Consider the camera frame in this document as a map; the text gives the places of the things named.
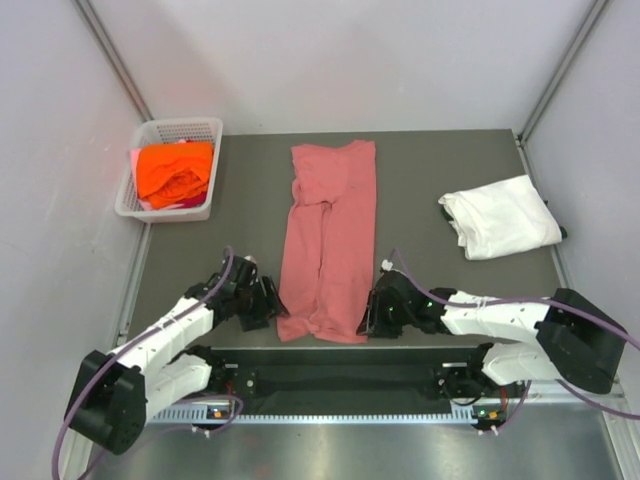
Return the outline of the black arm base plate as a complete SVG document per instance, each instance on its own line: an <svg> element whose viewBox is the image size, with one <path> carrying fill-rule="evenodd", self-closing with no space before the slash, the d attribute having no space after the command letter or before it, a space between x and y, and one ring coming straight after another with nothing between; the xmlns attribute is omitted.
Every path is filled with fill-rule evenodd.
<svg viewBox="0 0 640 480"><path fill-rule="evenodd" d="M272 349L213 351L209 390L253 403L305 392L312 402L358 408L385 394L427 402L495 398L500 387L468 369L464 349Z"/></svg>

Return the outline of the salmon pink t shirt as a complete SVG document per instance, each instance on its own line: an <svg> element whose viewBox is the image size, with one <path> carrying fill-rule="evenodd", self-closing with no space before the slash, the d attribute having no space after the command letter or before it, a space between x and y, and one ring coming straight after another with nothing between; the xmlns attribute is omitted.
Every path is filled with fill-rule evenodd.
<svg viewBox="0 0 640 480"><path fill-rule="evenodd" d="M287 312L278 336L362 344L358 328L374 275L376 145L298 145L291 153L293 205L279 286Z"/></svg>

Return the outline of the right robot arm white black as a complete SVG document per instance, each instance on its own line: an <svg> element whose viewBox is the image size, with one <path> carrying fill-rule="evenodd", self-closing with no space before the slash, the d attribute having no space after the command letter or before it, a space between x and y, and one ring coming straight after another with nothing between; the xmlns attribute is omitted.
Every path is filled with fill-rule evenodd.
<svg viewBox="0 0 640 480"><path fill-rule="evenodd" d="M562 381L608 394L627 342L626 330L578 292L509 301L454 288L419 288L405 273L383 272L370 291L358 334L397 338L411 325L425 334L483 336L465 378L487 396L518 381Z"/></svg>

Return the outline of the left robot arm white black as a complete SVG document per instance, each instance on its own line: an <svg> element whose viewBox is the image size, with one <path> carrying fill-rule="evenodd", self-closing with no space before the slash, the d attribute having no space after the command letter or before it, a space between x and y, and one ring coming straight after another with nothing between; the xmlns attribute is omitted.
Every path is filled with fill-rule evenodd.
<svg viewBox="0 0 640 480"><path fill-rule="evenodd" d="M231 319L244 332L264 329L286 311L273 279L259 274L252 257L226 253L221 271L189 287L141 334L82 360L67 428L112 454L125 453L162 410L198 394L229 395L225 361L197 339Z"/></svg>

